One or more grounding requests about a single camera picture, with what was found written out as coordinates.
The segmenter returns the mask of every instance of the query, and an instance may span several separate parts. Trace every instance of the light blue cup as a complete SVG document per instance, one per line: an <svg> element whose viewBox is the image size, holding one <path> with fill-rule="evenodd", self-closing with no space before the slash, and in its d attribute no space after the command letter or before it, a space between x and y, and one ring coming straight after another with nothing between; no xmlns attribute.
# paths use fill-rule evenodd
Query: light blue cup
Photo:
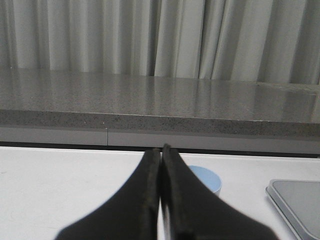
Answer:
<svg viewBox="0 0 320 240"><path fill-rule="evenodd" d="M222 187L222 182L221 182L220 177L216 173L214 173L213 171L211 171L205 167L201 167L201 166L190 165L188 167L197 176L197 178L208 189L211 190L211 192L213 192L214 194L219 196L219 193L220 193L220 190Z"/></svg>

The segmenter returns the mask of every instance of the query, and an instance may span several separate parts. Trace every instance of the speckled stone surface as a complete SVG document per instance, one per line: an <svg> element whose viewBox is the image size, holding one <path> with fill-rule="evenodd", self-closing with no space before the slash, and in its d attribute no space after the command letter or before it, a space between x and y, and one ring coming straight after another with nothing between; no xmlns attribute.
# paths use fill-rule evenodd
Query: speckled stone surface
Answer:
<svg viewBox="0 0 320 240"><path fill-rule="evenodd" d="M0 125L320 139L320 86L0 69Z"/></svg>

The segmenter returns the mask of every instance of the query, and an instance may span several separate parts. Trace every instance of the curtain fold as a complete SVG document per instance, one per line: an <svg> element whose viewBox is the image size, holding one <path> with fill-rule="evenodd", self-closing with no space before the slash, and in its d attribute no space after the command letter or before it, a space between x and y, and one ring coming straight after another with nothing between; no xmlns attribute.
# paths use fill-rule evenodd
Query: curtain fold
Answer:
<svg viewBox="0 0 320 240"><path fill-rule="evenodd" d="M319 0L2 0L0 67L319 84Z"/></svg>

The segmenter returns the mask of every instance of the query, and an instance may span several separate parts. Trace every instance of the countertop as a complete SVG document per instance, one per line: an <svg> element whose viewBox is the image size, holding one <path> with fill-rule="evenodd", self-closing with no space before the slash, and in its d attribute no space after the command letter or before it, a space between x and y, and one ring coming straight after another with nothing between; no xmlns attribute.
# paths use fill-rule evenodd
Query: countertop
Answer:
<svg viewBox="0 0 320 240"><path fill-rule="evenodd" d="M0 126L319 142L320 86L7 68Z"/></svg>

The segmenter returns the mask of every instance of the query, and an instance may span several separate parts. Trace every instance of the black object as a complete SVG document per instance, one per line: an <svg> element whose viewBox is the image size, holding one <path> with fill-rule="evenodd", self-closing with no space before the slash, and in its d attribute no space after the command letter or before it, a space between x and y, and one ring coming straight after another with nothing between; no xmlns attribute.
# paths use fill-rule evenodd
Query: black object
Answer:
<svg viewBox="0 0 320 240"><path fill-rule="evenodd" d="M169 145L163 148L161 185L164 230L171 240L278 239L213 194Z"/></svg>
<svg viewBox="0 0 320 240"><path fill-rule="evenodd" d="M147 150L125 184L102 206L64 228L56 240L155 240L160 152Z"/></svg>

